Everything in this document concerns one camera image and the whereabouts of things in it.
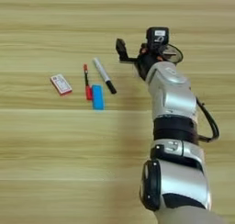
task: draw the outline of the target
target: blue eraser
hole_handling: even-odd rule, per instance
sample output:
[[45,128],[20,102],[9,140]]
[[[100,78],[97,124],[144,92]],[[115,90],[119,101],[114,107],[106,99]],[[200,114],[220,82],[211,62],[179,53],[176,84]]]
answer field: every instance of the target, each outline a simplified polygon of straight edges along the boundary
[[93,109],[104,110],[105,103],[103,97],[103,88],[101,85],[92,85]]

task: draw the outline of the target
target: wood grain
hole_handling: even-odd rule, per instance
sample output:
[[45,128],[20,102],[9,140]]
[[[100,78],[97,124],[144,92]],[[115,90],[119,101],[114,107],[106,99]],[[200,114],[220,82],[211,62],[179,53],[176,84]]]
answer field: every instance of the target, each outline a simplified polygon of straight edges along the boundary
[[[138,198],[151,144],[151,99],[116,38],[137,54],[168,26],[178,65],[207,103],[220,140],[202,147],[213,210],[235,223],[235,0],[0,0],[0,223],[156,223]],[[106,110],[84,99],[82,65],[98,56],[117,88]],[[73,93],[58,96],[62,73]],[[199,131],[209,133],[200,116]]]

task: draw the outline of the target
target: pen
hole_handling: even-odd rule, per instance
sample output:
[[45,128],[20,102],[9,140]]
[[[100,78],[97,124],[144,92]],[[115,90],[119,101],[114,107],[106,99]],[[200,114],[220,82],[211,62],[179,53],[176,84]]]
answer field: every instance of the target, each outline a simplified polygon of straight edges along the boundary
[[84,64],[84,82],[85,82],[85,95],[87,100],[92,100],[92,88],[88,81],[88,68],[87,64]]
[[102,76],[104,82],[106,83],[109,91],[111,92],[111,94],[114,95],[117,92],[117,90],[114,87],[114,85],[112,84],[111,79],[107,75],[106,70],[104,69],[104,67],[102,66],[102,64],[100,63],[100,61],[97,58],[94,58],[93,62],[95,64],[96,69],[98,70],[98,72]]

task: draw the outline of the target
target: red and white box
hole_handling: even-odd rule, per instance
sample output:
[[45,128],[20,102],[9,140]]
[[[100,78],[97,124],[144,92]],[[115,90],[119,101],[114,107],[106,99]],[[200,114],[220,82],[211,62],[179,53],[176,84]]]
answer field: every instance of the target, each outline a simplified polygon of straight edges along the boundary
[[62,76],[62,74],[59,73],[59,74],[53,75],[50,78],[50,80],[53,83],[53,85],[56,87],[60,95],[67,95],[72,91],[71,86]]

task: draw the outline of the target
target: black cable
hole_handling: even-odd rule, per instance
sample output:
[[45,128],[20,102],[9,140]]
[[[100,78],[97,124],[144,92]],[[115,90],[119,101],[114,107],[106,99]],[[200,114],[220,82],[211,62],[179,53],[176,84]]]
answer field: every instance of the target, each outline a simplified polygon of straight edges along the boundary
[[209,112],[205,108],[205,104],[201,103],[198,98],[196,98],[196,103],[201,108],[202,112],[204,113],[205,117],[207,118],[207,121],[211,127],[212,134],[213,134],[213,136],[211,138],[198,135],[198,139],[201,141],[204,141],[204,142],[211,142],[212,140],[218,139],[219,129],[218,129],[218,125],[217,125],[216,121],[214,120],[214,118],[209,114]]

